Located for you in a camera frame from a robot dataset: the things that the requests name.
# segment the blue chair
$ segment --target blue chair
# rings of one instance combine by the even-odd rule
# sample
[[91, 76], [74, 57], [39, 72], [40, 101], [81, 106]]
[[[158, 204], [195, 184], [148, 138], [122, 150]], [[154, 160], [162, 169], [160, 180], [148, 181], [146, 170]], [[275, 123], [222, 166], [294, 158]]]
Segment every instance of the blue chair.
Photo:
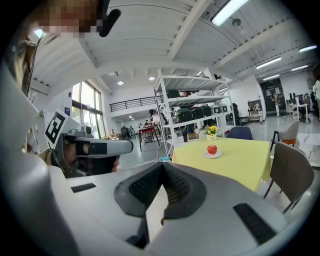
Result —
[[250, 140], [250, 141], [254, 139], [254, 136], [252, 135], [250, 128], [243, 127], [243, 126], [233, 127], [226, 137], [231, 139], [242, 139], [242, 140]]

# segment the railing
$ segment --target railing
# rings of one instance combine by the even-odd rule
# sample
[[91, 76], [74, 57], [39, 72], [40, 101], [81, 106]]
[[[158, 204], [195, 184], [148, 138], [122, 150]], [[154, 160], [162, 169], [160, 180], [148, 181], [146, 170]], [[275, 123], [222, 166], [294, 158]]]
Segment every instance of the railing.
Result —
[[[157, 96], [157, 98], [164, 102], [163, 96]], [[111, 112], [119, 111], [119, 110], [126, 110], [146, 105], [156, 104], [155, 97], [145, 97], [145, 98], [136, 98], [126, 101], [121, 101], [117, 103], [110, 104]]]

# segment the black rubber pad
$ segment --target black rubber pad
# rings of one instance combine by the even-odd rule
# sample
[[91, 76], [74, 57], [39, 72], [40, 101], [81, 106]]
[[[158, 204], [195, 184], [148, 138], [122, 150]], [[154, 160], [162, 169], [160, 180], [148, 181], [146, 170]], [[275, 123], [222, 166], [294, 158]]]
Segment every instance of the black rubber pad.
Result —
[[77, 192], [80, 192], [80, 191], [93, 189], [95, 187], [96, 187], [95, 184], [88, 183], [88, 184], [84, 184], [84, 185], [80, 185], [80, 186], [73, 186], [71, 189], [72, 189], [73, 193], [77, 193]]
[[247, 203], [237, 204], [233, 209], [259, 245], [277, 234]]

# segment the white shelving unit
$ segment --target white shelving unit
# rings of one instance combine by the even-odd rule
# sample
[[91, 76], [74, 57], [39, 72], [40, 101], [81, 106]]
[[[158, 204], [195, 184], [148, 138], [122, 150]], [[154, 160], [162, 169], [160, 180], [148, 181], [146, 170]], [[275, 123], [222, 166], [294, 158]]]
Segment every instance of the white shelving unit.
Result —
[[[225, 84], [226, 86], [226, 96], [220, 95], [219, 92], [219, 86]], [[196, 77], [196, 76], [183, 76], [183, 75], [162, 75], [162, 72], [160, 69], [158, 69], [158, 78], [155, 82], [154, 86], [154, 96], [157, 101], [157, 110], [158, 113], [160, 113], [160, 108], [164, 109], [167, 113], [166, 117], [168, 119], [169, 124], [165, 125], [162, 123], [160, 119], [160, 125], [161, 125], [161, 131], [162, 131], [162, 137], [164, 140], [164, 147], [167, 154], [170, 153], [171, 149], [174, 145], [177, 147], [185, 145], [186, 143], [191, 143], [192, 141], [196, 141], [196, 139], [190, 140], [188, 142], [183, 142], [183, 139], [181, 137], [177, 137], [177, 135], [174, 132], [174, 128], [186, 126], [194, 123], [198, 123], [201, 121], [209, 120], [209, 119], [216, 119], [217, 121], [217, 127], [219, 130], [222, 131], [222, 133], [230, 130], [233, 125], [227, 125], [226, 123], [226, 115], [231, 114], [233, 116], [233, 123], [235, 124], [235, 114], [234, 109], [232, 105], [231, 96], [228, 90], [228, 85], [224, 81], [215, 80], [215, 79], [209, 79], [209, 78], [203, 78], [203, 77]], [[168, 98], [167, 97], [167, 90], [178, 90], [178, 91], [211, 91], [212, 95], [206, 95], [206, 96], [199, 96], [192, 94], [189, 97], [176, 97], [176, 98]], [[163, 95], [163, 101], [160, 102], [160, 100], [157, 98], [157, 96]], [[206, 103], [215, 103], [217, 101], [220, 101], [222, 99], [229, 99], [230, 105], [231, 105], [231, 111], [219, 113], [219, 114], [213, 114], [210, 116], [206, 116], [203, 118], [187, 121], [187, 122], [180, 122], [180, 123], [173, 123], [172, 117], [171, 117], [171, 108], [175, 107], [182, 107], [182, 106], [188, 106], [188, 105], [197, 105], [197, 104], [206, 104]], [[170, 128], [172, 139], [167, 140], [165, 138], [165, 129]]]

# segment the yellow tablecloth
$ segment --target yellow tablecloth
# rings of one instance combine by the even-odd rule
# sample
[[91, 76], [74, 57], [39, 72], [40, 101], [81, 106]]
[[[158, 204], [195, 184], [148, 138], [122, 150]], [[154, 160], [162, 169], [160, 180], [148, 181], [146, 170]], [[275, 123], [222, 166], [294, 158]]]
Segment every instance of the yellow tablecloth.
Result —
[[[211, 144], [222, 151], [220, 157], [203, 156]], [[175, 148], [172, 162], [232, 178], [257, 191], [261, 179], [270, 177], [270, 145], [267, 141], [223, 137], [215, 141], [199, 139]]]

